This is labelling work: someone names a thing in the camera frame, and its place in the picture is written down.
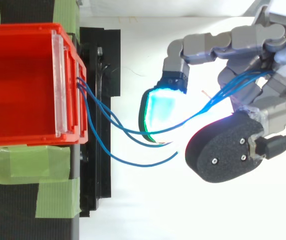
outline red storage box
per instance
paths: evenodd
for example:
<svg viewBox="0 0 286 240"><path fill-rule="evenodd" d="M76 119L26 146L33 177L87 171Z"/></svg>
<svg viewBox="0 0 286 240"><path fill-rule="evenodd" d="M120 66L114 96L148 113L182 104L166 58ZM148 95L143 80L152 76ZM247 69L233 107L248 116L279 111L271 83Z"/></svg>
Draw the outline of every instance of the red storage box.
<svg viewBox="0 0 286 240"><path fill-rule="evenodd" d="M84 144L86 68L61 25L0 25L0 146Z"/></svg>

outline blue cable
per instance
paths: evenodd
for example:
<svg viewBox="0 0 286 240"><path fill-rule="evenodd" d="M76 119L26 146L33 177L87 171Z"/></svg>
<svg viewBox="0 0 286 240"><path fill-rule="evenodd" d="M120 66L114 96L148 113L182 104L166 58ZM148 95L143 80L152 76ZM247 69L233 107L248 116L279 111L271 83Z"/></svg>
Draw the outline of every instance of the blue cable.
<svg viewBox="0 0 286 240"><path fill-rule="evenodd" d="M91 91L91 89L89 88L89 86L87 85L87 83L86 83L83 79L81 79L80 77L78 77L77 79L80 80L83 84L86 85L86 90L87 90L88 94L90 95L90 97L92 97L92 98L94 99L95 103L99 105L99 108L101 109L101 111L102 111L102 113L104 114L104 116L105 116L115 127L119 128L119 129L121 129L122 131L127 132L127 133L136 134L136 135L151 135L151 134L162 134L162 133L166 133L166 132L171 131L171 130L174 130L174 129L180 127L180 126L183 126L183 125L184 125L187 121L189 121L190 119L194 118L195 116L197 116L197 115L199 115L199 114L201 114L201 113L206 112L206 111L202 111L202 112L200 111L200 112L198 112L197 114L195 114L194 116L190 117L188 120L186 120L186 121L184 121L184 122L182 122L182 123L180 123L180 124L178 124L178 125L176 125L176 126L173 126L173 127L169 128L169 129L157 131L157 132L147 132L147 131L144 132L144 131L134 131L134 130L130 130L130 129L127 129L127 128L123 127L123 126L118 125L117 123L115 123L115 122L108 116L108 114L106 114L106 112L104 113L104 110L102 109L103 107L100 105L99 100L94 96L93 92Z"/></svg>
<svg viewBox="0 0 286 240"><path fill-rule="evenodd" d="M137 164L137 163L132 163L132 162L129 162L129 161L124 161L124 160L121 160L120 158L114 156L111 154L110 151L108 151L108 149L105 147L104 143L102 142L102 140L100 139L100 137L98 136L96 130L95 130L95 127L94 127L94 124L93 124L93 121L92 121L92 118L91 118L91 113L89 111L89 106L88 106L88 102L86 101L86 95L84 93L84 91L78 86L78 89L79 91L81 92L81 94L83 95L83 98L84 98L84 102L86 104L86 109L87 109L87 117L88 117L88 122L89 122L89 125L95 135L95 138L97 139L98 143L100 144L100 146L102 147L102 149L105 151L105 153L107 153L110 157L112 157L113 159L123 163L123 164L127 164L127 165L131 165L131 166L134 166L134 167L140 167L140 168L150 168L150 167L155 167L155 166L158 166L158 165L161 165L161 164L164 164L170 160L172 160L177 154L178 152L174 153L172 156L170 156L168 159L164 160L164 161L160 161L160 162L157 162L157 163L153 163L153 164Z"/></svg>
<svg viewBox="0 0 286 240"><path fill-rule="evenodd" d="M251 78L249 81L247 81L246 83L244 83L242 86L240 86L240 87L234 89L233 91L231 91L231 92L230 92L229 94L227 94L225 97L228 98L229 96L231 96L231 95L237 93L237 92L240 91L242 88L244 88L244 87L246 87L247 85L249 85L250 83L255 82L255 81L258 80L259 78L261 78L261 77L263 77L263 76L265 76L265 75L267 75L267 74L271 74L271 73L272 73L272 71L266 72L266 73L261 73L261 74L259 74L259 75L256 75L255 77Z"/></svg>
<svg viewBox="0 0 286 240"><path fill-rule="evenodd" d="M86 92L89 92L88 89L81 85L81 84L78 84L78 87L81 87L83 88ZM100 110L102 111L103 115L108 117L109 119L109 116L107 115L106 111L111 115L113 116L113 118L116 120L116 122L118 123L119 126L123 127L123 125L121 124L121 122L119 121L119 119L116 117L116 115L105 105L103 104L101 101L99 101L96 97L95 99L97 100L97 103L98 103L98 107L100 107ZM133 136L131 136L127 131L124 131L124 133L127 135L127 137L129 137L131 140L133 140L134 142L142 145L142 146L145 146L145 147L148 147L148 148L161 148L161 147L164 147L164 146L167 146L169 145L171 142L169 143L164 143L164 144L147 144L147 143L144 143L144 142L141 142L139 140L137 140L136 138L134 138Z"/></svg>
<svg viewBox="0 0 286 240"><path fill-rule="evenodd" d="M239 76L235 77L231 82L229 82L224 88L222 88L206 105L205 107L197 112L196 114L194 114L193 116L189 117L188 119L186 119L185 121L173 126L173 127L170 127L170 128L167 128L167 129L164 129L164 130L159 130L159 131L152 131L152 132L144 132L144 131L133 131L133 130L130 130L130 129L127 129L127 128L124 128L122 126L119 126L118 124L116 124L107 114L107 119L114 125L116 126L117 128L127 132L127 133L131 133L131 134L136 134L136 135L155 135L155 134L162 134L162 133L166 133L168 131L171 131L171 130L174 130L176 128L179 128L181 126L183 126L185 123L187 123L189 120L191 120L192 118L204 113L204 112L207 112L208 110L210 110L212 108L212 106L214 106L215 104L219 103L220 101L224 100L225 98L227 98L228 96L226 95L223 95L226 91L228 90L231 90L233 87L237 86L237 84L239 84L241 81L245 80L246 78L248 78L247 74L252 74L252 73L255 73L255 72L260 72L259 70L254 70L254 71L247 71L247 72L244 72L242 74L240 74ZM266 74L269 74L269 72L263 72L259 75L255 75L255 76L264 76ZM88 94L94 99L94 101L96 102L96 104L99 104L98 100L96 99L96 97L94 96L93 92L91 91L91 89L89 88L89 86L87 85L87 83L81 79L80 77L77 78L78 80L80 80L83 84L86 85L86 88L88 90ZM238 88L238 91L241 90L242 88L244 88L246 85L242 85Z"/></svg>

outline white backdrop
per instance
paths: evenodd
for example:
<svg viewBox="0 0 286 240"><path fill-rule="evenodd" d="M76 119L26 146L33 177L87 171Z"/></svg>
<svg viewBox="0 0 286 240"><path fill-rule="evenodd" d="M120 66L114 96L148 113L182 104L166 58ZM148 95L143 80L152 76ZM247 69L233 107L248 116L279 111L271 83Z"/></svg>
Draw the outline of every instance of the white backdrop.
<svg viewBox="0 0 286 240"><path fill-rule="evenodd" d="M254 0L82 0L88 17L237 17Z"/></svg>
<svg viewBox="0 0 286 240"><path fill-rule="evenodd" d="M83 18L84 27L121 29L121 97L112 110L123 125L138 129L142 94L162 74L168 44L192 33L214 35L251 24L251 18ZM188 110L196 112L213 96L225 61L194 66L189 78ZM112 160L112 198L103 199L90 218L82 218L81 240L284 240L286 239L286 153L225 183L200 179L184 160L184 145L209 121L231 112L228 101L186 126L180 155L142 169ZM112 128L112 153L127 161L154 163L176 146L146 149Z"/></svg>

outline black surface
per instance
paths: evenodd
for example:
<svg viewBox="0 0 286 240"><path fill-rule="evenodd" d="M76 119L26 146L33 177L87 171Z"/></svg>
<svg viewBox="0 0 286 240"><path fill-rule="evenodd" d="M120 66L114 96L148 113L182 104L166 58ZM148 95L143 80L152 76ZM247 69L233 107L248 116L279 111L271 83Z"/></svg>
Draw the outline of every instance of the black surface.
<svg viewBox="0 0 286 240"><path fill-rule="evenodd" d="M254 161L249 157L248 143L240 144L240 140L247 140L262 130L262 125L248 115L234 113L204 127L192 137L185 151L186 162L210 183L239 177L261 163L261 160ZM242 161L242 155L246 155L247 159ZM218 163L212 164L213 159L218 159Z"/></svg>
<svg viewBox="0 0 286 240"><path fill-rule="evenodd" d="M81 58L87 68L87 83L100 101L110 108L111 97L120 95L120 31L103 28L80 29ZM98 56L98 47L103 56ZM98 135L110 150L110 122L88 96L88 103ZM111 197L110 157L101 149L93 133L83 148L81 162L81 217L96 210L99 199Z"/></svg>
<svg viewBox="0 0 286 240"><path fill-rule="evenodd" d="M55 0L0 0L1 24L52 23Z"/></svg>

